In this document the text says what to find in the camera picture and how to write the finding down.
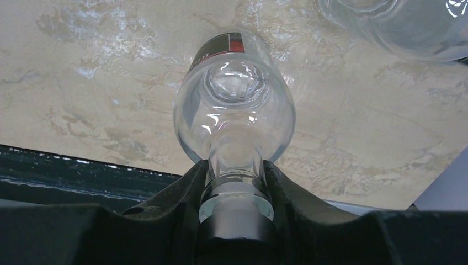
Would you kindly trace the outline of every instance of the bottle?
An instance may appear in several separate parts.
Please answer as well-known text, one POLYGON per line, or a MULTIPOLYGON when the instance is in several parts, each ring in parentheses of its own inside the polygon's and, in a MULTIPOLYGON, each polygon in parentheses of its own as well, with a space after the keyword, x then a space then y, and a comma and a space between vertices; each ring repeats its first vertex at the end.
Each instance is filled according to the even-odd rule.
POLYGON ((262 163, 281 156, 294 126, 291 93, 260 37, 230 30, 200 48, 174 104, 183 150, 209 160, 200 222, 220 205, 273 219, 262 163))
POLYGON ((468 0, 318 0, 330 22, 413 61, 468 56, 468 0))

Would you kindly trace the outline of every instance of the bottle label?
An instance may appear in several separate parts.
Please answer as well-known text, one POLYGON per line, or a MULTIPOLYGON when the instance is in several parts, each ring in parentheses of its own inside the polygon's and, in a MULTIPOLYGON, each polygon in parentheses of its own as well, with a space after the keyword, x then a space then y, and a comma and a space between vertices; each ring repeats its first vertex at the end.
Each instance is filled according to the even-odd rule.
POLYGON ((189 72, 195 68, 199 63, 208 58, 219 54, 227 54, 230 52, 244 53, 244 43, 242 36, 239 32, 232 32, 218 35, 211 40, 207 41, 200 50, 196 53, 193 63, 189 72))

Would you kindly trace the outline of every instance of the label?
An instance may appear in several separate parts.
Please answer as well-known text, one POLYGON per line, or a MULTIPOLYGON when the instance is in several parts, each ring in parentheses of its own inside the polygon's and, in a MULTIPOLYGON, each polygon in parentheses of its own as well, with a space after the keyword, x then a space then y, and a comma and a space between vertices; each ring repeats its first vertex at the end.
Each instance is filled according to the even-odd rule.
POLYGON ((189 72, 208 58, 219 54, 228 54, 230 52, 245 52, 241 33, 232 32, 221 34, 207 41, 196 53, 189 72))

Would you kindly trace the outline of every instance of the clear bottle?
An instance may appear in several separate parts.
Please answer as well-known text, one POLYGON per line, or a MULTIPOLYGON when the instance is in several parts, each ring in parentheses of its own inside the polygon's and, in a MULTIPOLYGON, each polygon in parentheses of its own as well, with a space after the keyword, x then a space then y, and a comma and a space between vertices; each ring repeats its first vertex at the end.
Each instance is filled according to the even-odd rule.
POLYGON ((174 105, 183 150, 210 164, 200 221, 223 203, 273 219, 262 161, 278 159, 294 126, 292 96, 258 36, 226 31, 200 48, 174 105))
POLYGON ((468 0, 318 0, 330 22, 415 61, 468 56, 468 0))

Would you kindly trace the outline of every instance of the clear glass container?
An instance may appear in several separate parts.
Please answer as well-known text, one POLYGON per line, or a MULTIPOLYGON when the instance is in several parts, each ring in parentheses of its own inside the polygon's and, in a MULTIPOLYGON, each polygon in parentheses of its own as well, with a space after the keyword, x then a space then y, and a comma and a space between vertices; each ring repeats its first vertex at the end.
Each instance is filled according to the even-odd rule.
POLYGON ((330 22, 415 61, 468 56, 468 0, 317 0, 330 22))
POLYGON ((294 126, 292 96, 258 36, 230 30, 200 48, 174 105, 183 150, 194 162, 210 163, 200 221, 232 200, 273 219, 262 161, 281 156, 294 126))

